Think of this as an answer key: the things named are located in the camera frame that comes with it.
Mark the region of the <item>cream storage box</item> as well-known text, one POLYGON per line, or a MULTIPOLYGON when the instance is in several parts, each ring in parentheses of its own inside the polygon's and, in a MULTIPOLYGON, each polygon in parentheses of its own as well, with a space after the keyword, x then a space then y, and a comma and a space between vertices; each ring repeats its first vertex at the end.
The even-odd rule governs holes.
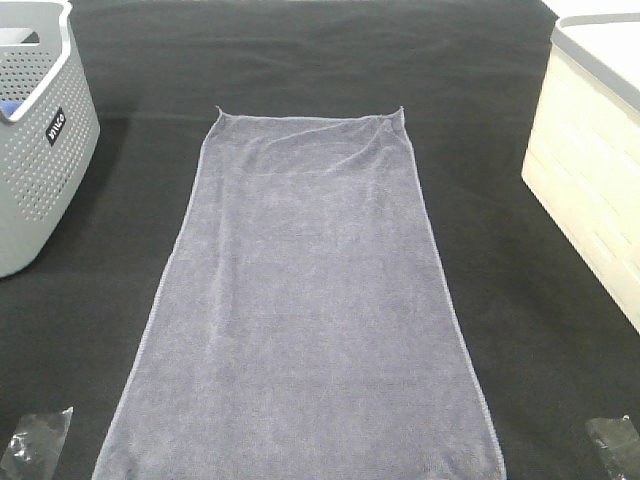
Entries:
POLYGON ((637 326, 637 12, 556 21, 522 179, 637 326))

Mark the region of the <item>clear tape strip right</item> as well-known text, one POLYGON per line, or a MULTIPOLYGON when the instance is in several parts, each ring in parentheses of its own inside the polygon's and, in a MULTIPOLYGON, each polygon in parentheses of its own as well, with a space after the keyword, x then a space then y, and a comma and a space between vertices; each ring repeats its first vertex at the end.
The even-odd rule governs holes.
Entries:
POLYGON ((639 433, 629 415, 592 418, 585 427, 610 479, 639 480, 639 433))

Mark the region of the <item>clear tape strip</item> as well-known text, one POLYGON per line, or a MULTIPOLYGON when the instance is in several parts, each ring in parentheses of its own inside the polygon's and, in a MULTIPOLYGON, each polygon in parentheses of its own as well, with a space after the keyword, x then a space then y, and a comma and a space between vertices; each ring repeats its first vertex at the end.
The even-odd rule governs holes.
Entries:
POLYGON ((56 470, 74 407, 20 418, 1 459, 2 480, 50 480, 56 470))
POLYGON ((639 480, 639 433, 629 415, 592 418, 585 427, 610 479, 639 480))

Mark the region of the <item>black table mat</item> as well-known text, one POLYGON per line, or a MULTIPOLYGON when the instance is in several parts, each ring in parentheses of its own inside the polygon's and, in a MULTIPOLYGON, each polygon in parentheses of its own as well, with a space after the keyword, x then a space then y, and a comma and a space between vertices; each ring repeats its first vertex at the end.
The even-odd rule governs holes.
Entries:
POLYGON ((91 476, 219 111, 403 109, 454 308, 512 479, 603 479, 585 424, 639 416, 639 337, 521 178, 554 14, 538 1, 77 1, 99 116, 40 256, 1 282, 1 439, 74 411, 91 476))

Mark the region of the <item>grey perforated laundry basket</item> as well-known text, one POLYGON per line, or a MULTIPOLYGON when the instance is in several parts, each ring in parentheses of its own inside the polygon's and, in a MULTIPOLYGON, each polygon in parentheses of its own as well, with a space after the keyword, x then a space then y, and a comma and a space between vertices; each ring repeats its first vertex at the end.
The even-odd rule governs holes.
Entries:
POLYGON ((40 253, 73 199, 100 134, 68 1, 4 1, 1 26, 36 41, 1 47, 1 274, 40 253))

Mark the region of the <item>blue towel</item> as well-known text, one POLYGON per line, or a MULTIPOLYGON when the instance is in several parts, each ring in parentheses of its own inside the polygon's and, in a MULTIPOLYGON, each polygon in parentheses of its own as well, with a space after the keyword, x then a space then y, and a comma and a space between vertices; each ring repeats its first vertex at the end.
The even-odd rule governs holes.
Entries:
POLYGON ((0 110, 6 118, 10 118, 21 105, 21 101, 1 100, 0 110))

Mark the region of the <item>grey purple towel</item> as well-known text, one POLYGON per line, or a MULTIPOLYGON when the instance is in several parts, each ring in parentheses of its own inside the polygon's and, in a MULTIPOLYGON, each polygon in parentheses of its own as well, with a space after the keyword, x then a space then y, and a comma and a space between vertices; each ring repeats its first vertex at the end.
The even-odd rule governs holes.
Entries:
POLYGON ((502 479, 402 111, 221 113, 97 479, 502 479))

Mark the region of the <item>clear tape strip left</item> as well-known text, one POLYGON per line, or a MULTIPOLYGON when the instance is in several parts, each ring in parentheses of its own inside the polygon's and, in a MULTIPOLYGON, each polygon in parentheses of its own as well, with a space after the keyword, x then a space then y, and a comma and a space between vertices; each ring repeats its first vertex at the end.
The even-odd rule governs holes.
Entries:
POLYGON ((1 459, 2 480, 50 480, 56 470, 74 407, 20 418, 1 459))

